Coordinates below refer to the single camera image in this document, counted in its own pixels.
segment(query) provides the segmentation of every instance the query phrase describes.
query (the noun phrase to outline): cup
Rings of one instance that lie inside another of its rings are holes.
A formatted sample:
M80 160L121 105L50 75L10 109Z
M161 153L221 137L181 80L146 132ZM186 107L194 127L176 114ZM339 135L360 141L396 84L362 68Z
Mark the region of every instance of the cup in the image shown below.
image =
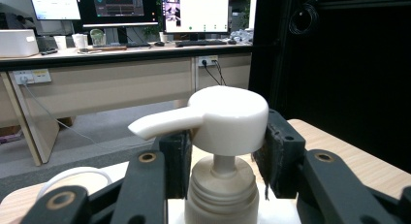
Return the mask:
M54 36L54 41L57 43L58 49L66 49L66 36Z
M160 32L159 34L160 34L160 41L164 43L172 42L174 40L173 35L164 34L163 32Z
M75 42L76 49L80 52L85 52L87 51L88 47L88 41L87 41L87 35L84 34L73 34L73 41Z
M91 35L93 46L103 46L106 44L106 34Z

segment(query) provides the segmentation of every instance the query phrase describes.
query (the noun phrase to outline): wall socket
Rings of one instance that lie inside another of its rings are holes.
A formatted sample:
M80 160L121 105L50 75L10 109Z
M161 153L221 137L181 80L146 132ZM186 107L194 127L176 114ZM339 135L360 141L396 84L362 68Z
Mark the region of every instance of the wall socket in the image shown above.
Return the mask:
M40 83L51 81L48 69L13 71L17 84L23 84L24 80L28 83Z
M199 56L199 66L203 66L203 60L206 61L206 65L207 66L213 66L215 65L214 62L212 62L213 60L218 60L218 56L217 55L211 55L211 56Z

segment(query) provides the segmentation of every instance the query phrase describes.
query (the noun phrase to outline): gray floor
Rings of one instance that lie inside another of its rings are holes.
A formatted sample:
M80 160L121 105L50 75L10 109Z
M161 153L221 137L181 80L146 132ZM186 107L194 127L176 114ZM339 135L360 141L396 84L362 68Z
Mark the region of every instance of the gray floor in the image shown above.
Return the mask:
M127 126L145 115L172 110L174 102L79 115L72 129L62 129L49 161L37 167L25 140L0 145L0 201L10 192L44 182L76 166L105 167L128 161L133 149L151 145Z

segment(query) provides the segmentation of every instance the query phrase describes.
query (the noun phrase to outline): soap dispenser bottle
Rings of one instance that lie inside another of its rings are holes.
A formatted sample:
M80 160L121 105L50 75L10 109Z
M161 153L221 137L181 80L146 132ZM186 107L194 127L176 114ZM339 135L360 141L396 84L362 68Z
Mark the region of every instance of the soap dispenser bottle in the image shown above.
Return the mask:
M255 176L236 156L263 145L268 117L269 106L259 94L212 86L194 93L186 108L145 116L129 129L144 139L190 129L193 145L213 154L192 170L185 223L256 224L259 192Z

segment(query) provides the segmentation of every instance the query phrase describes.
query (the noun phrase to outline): monitor screen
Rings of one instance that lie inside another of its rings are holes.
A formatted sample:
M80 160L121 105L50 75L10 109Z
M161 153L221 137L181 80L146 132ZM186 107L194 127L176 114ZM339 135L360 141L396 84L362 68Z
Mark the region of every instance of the monitor screen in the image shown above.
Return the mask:
M162 0L165 33L228 33L229 0Z
M76 0L31 0L37 20L80 19Z
M156 0L78 0L84 28L158 24Z

